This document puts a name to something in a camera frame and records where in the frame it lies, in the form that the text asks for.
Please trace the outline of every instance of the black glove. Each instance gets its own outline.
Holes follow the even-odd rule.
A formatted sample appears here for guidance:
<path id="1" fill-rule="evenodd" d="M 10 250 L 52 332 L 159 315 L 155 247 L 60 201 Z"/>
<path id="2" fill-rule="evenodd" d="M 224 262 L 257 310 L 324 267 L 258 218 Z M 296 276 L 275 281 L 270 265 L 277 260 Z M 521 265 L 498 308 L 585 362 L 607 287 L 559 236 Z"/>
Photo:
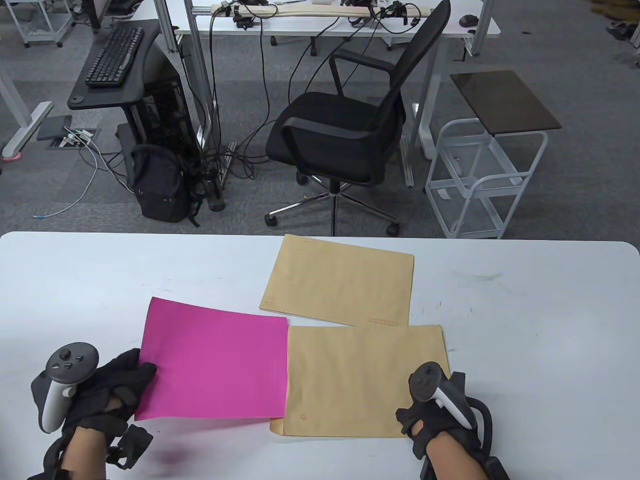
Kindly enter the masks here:
<path id="1" fill-rule="evenodd" d="M 484 465 L 486 456 L 478 439 L 477 428 L 464 428 L 446 408 L 440 408 L 435 400 L 419 402 L 413 398 L 413 404 L 409 408 L 396 410 L 396 419 L 402 424 L 402 434 L 413 440 L 413 454 L 418 460 L 424 457 L 427 444 L 439 433 L 446 431 L 464 447 L 471 457 L 480 465 Z M 422 420 L 424 426 L 414 436 L 411 428 L 418 420 Z"/>
<path id="2" fill-rule="evenodd" d="M 96 369 L 88 380 L 78 384 L 62 427 L 62 436 L 45 454 L 45 470 L 58 464 L 76 427 L 103 432 L 108 447 L 115 437 L 124 435 L 128 427 L 127 421 L 140 405 L 140 398 L 153 381 L 157 370 L 157 367 L 150 363 L 138 366 L 139 357 L 139 348 L 126 351 Z M 106 412 L 112 399 L 120 400 L 121 405 Z M 145 442 L 148 445 L 150 439 L 146 439 Z"/>

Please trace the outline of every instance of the computer mouse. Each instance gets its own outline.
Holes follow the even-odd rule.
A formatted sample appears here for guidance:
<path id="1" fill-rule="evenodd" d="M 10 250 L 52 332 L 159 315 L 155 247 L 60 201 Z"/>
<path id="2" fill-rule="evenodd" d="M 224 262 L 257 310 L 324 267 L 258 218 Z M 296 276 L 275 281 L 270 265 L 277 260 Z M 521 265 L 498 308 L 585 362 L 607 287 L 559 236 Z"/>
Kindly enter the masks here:
<path id="1" fill-rule="evenodd" d="M 478 25 L 478 17 L 475 15 L 465 15 L 460 19 L 459 23 L 462 28 L 475 27 Z"/>

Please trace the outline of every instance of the gray carpet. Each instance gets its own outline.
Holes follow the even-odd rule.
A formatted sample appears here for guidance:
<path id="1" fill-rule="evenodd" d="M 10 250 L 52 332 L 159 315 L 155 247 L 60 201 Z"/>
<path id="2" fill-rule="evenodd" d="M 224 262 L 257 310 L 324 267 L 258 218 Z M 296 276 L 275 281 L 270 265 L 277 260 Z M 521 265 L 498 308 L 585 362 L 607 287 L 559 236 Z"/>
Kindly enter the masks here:
<path id="1" fill-rule="evenodd" d="M 507 238 L 622 240 L 640 246 L 640 191 L 637 178 L 637 128 L 640 123 L 640 70 L 633 66 L 633 49 L 617 42 L 604 27 L 607 21 L 589 11 L 583 0 L 499 0 L 495 18 L 502 28 L 496 40 L 487 40 L 480 58 L 453 62 L 462 46 L 449 49 L 448 72 L 497 70 L 518 72 L 540 99 L 558 117 L 563 129 L 552 132 L 550 145 L 516 211 Z M 76 26 L 64 41 L 25 49 L 6 9 L 0 10 L 0 59 L 10 71 L 18 90 L 30 108 L 41 100 L 53 100 L 50 115 L 69 113 L 67 97 L 90 48 L 92 33 Z M 306 56 L 293 82 L 293 92 L 304 90 L 311 73 L 336 39 L 318 42 L 319 56 Z M 362 49 L 366 40 L 348 44 Z M 223 139 L 244 138 L 266 114 L 260 78 L 260 50 L 256 36 L 216 38 L 216 77 L 220 89 Z M 277 47 L 264 40 L 266 76 L 272 111 L 286 105 L 287 82 L 304 39 L 280 39 Z M 387 52 L 381 40 L 368 50 L 372 56 L 394 61 L 402 47 Z M 403 89 L 408 104 L 418 96 L 424 62 Z M 247 81 L 250 72 L 251 81 Z M 347 94 L 375 101 L 386 92 L 384 75 L 366 69 L 350 80 Z M 332 91 L 327 68 L 321 71 L 314 88 Z M 119 150 L 113 136 L 124 121 L 117 109 L 73 112 L 74 126 L 99 127 L 97 139 L 105 152 Z M 468 106 L 448 78 L 441 87 L 431 128 L 439 128 L 453 118 L 472 116 Z M 0 139 L 8 140 L 17 126 L 0 102 Z M 264 152 L 266 132 L 257 136 L 250 152 Z M 265 226 L 263 215 L 295 202 L 317 189 L 299 187 L 291 167 L 271 163 L 257 167 L 257 177 L 231 177 L 225 189 L 227 208 L 221 213 L 201 210 L 196 229 L 187 221 L 172 225 L 141 216 L 135 198 L 106 172 L 98 172 L 83 200 L 71 210 L 48 220 L 47 214 L 68 205 L 82 192 L 92 168 L 80 161 L 76 152 L 45 150 L 31 140 L 22 151 L 22 160 L 3 164 L 0 176 L 0 234 L 12 230 L 62 230 L 90 232 L 182 232 L 219 234 L 329 234 L 329 205 L 282 215 L 275 228 Z M 530 160 L 536 145 L 512 141 L 506 145 L 518 162 Z M 354 195 L 374 202 L 398 215 L 401 235 L 442 237 L 436 218 L 421 191 L 428 162 L 415 166 L 417 188 L 403 186 L 397 160 L 387 169 L 384 185 L 370 191 L 354 189 Z M 234 169 L 239 173 L 239 165 Z M 386 223 L 366 213 L 342 205 L 340 235 L 383 236 Z"/>

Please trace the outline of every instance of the chair caster wheel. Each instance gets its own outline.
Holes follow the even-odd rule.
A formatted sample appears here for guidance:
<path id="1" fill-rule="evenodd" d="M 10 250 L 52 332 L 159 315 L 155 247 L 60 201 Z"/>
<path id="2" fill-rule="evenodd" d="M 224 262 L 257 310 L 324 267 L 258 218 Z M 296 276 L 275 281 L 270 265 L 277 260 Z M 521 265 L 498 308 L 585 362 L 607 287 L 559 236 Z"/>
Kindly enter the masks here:
<path id="1" fill-rule="evenodd" d="M 298 182 L 298 185 L 306 185 L 309 183 L 309 177 L 300 172 L 296 172 L 296 182 Z"/>
<path id="2" fill-rule="evenodd" d="M 397 237 L 398 233 L 400 233 L 400 224 L 399 223 L 391 223 L 387 227 L 387 235 L 390 237 Z"/>
<path id="3" fill-rule="evenodd" d="M 278 224 L 278 219 L 274 216 L 270 216 L 268 213 L 264 216 L 264 223 L 267 227 L 275 227 Z"/>

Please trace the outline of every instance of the hand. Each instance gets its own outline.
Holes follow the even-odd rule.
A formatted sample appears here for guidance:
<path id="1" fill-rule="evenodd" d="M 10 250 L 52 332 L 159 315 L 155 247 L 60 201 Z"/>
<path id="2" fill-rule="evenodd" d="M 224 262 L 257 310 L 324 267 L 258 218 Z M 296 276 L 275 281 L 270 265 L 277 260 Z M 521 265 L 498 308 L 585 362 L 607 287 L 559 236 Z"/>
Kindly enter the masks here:
<path id="1" fill-rule="evenodd" d="M 107 437 L 122 435 L 156 375 L 154 364 L 138 366 L 139 357 L 138 348 L 126 351 L 79 384 L 63 433 L 82 426 L 101 431 Z"/>
<path id="2" fill-rule="evenodd" d="M 435 400 L 419 402 L 414 398 L 409 408 L 396 410 L 396 419 L 402 424 L 402 434 L 413 440 L 413 454 L 418 459 L 424 457 L 427 445 L 442 432 L 455 438 L 471 456 L 482 456 L 477 428 L 464 428 L 446 408 L 440 408 Z"/>

